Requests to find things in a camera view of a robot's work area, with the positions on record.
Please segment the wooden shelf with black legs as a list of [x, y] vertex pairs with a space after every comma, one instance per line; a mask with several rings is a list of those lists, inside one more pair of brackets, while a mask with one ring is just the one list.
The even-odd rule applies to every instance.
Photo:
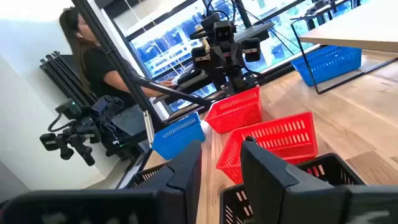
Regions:
[[303, 42], [398, 54], [398, 0], [374, 0], [326, 24], [297, 35]]

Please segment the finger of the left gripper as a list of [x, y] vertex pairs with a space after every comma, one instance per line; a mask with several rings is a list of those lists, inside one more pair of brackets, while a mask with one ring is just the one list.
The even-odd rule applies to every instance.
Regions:
[[247, 62], [257, 62], [261, 59], [260, 40], [258, 38], [244, 40], [241, 44]]
[[205, 47], [196, 47], [191, 51], [193, 66], [196, 69], [211, 69], [215, 67], [215, 56], [212, 48], [209, 51]]

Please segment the person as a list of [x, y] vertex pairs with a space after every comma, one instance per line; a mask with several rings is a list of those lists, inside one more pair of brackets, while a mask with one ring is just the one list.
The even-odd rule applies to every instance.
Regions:
[[97, 98], [109, 95], [124, 102], [126, 108], [136, 106], [130, 90], [107, 52], [75, 7], [65, 9], [59, 23], [70, 45], [80, 80], [88, 93]]

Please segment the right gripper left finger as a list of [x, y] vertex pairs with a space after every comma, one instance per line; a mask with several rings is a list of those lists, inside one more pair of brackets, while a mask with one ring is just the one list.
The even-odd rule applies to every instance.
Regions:
[[201, 142], [135, 189], [36, 191], [12, 199], [0, 224], [195, 224]]

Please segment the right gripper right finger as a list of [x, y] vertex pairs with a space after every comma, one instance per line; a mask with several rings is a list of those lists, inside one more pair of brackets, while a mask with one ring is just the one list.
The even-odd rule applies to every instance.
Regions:
[[256, 224], [398, 224], [398, 185], [331, 185], [259, 146], [241, 146]]

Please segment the black plastic basket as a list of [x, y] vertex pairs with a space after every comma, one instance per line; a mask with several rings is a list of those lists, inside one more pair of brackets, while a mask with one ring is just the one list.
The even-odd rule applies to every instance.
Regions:
[[167, 163], [163, 163], [163, 164], [151, 167], [149, 169], [137, 172], [136, 174], [134, 174], [132, 176], [132, 178], [126, 184], [124, 189], [135, 189], [135, 188], [137, 188], [138, 185], [140, 185], [141, 183], [143, 183], [146, 180], [150, 179], [153, 175], [155, 175], [156, 172], [158, 172], [166, 164]]
[[[296, 165], [299, 169], [333, 186], [363, 185], [363, 180], [335, 153], [324, 154]], [[245, 224], [254, 217], [243, 184], [220, 193], [220, 224]]]

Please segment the large window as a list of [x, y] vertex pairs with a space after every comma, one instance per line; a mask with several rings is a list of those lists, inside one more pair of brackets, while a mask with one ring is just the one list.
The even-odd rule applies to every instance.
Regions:
[[192, 66], [191, 50], [199, 40], [189, 38], [204, 17], [216, 12], [231, 20], [242, 32], [272, 22], [261, 39], [261, 59], [248, 69], [265, 72], [292, 60], [299, 52], [296, 34], [370, 0], [334, 0], [336, 9], [309, 21], [295, 19], [307, 13], [318, 0], [109, 0], [102, 9], [147, 78], [164, 81], [181, 75]]

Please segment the blue plastic basket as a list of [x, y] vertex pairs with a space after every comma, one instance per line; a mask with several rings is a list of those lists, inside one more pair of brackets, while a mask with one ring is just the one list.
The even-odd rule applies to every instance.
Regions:
[[318, 84], [357, 70], [361, 66], [362, 50], [329, 45], [306, 54], [306, 58]]
[[194, 140], [201, 142], [205, 140], [201, 119], [197, 112], [156, 133], [152, 149], [165, 160], [170, 160], [179, 155]]

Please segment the dark bag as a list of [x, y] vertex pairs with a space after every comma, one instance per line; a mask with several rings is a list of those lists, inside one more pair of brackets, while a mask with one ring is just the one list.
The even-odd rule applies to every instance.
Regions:
[[144, 115], [139, 106], [125, 107], [123, 100], [106, 95], [99, 98], [91, 109], [108, 157], [137, 157], [149, 150], [144, 139]]

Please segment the black tripod bundle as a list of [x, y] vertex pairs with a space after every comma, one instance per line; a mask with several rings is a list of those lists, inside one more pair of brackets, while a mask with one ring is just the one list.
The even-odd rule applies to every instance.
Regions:
[[77, 73], [73, 55], [62, 55], [58, 51], [40, 59], [40, 69], [61, 89], [67, 98], [79, 106], [92, 106], [96, 98], [87, 93]]

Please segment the red plastic basket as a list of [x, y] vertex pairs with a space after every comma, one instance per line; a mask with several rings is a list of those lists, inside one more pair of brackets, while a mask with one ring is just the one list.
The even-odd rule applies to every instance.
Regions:
[[205, 121], [219, 134], [262, 120], [261, 88], [256, 86], [213, 103]]
[[296, 165], [314, 159], [318, 154], [313, 113], [304, 112], [272, 121], [256, 123], [231, 131], [216, 168], [235, 184], [243, 183], [241, 145], [253, 137], [262, 148]]

